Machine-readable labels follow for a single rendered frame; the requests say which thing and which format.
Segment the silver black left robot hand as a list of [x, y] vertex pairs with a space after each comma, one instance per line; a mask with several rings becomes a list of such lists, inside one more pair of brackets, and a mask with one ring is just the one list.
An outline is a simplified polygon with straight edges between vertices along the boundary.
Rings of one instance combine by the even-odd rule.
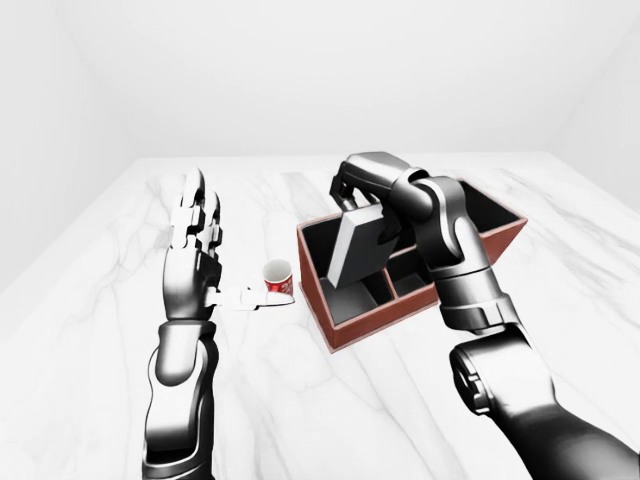
[[259, 293], [250, 289], [220, 291], [222, 243], [220, 202], [206, 196], [202, 172], [194, 168], [171, 214], [173, 227], [163, 271], [163, 299], [169, 320], [207, 320], [216, 307], [256, 310]]

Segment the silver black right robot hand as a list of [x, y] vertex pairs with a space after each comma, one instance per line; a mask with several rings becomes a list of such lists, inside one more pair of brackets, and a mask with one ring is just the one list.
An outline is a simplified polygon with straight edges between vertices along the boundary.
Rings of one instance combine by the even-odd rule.
[[386, 152], [350, 155], [339, 167], [330, 195], [343, 211], [357, 208], [353, 190], [359, 189], [372, 204], [383, 208], [384, 229], [378, 243], [395, 239], [409, 222], [423, 223], [433, 213], [433, 201], [418, 187], [426, 179], [426, 170]]

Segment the dark grey book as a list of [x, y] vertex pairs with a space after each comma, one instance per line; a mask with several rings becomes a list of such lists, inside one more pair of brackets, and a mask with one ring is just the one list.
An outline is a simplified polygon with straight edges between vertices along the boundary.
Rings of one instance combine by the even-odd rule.
[[386, 265], [399, 237], [380, 243], [379, 237], [384, 230], [385, 220], [380, 204], [342, 214], [326, 275], [334, 288], [340, 289], [364, 279]]

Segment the red-brown desk caddy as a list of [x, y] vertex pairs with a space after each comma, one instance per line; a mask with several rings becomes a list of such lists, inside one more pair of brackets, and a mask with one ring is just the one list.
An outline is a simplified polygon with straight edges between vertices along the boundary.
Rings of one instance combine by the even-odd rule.
[[[462, 181], [467, 212], [492, 263], [527, 223], [527, 218]], [[438, 304], [427, 267], [405, 230], [386, 265], [369, 277], [336, 290], [326, 279], [341, 216], [297, 226], [301, 290], [331, 351]]]

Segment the red and white mug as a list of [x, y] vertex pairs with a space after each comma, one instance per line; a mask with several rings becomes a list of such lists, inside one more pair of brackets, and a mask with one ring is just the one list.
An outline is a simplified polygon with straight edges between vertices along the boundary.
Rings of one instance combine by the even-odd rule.
[[269, 292], [293, 296], [292, 267], [287, 260], [269, 260], [262, 269], [262, 277]]

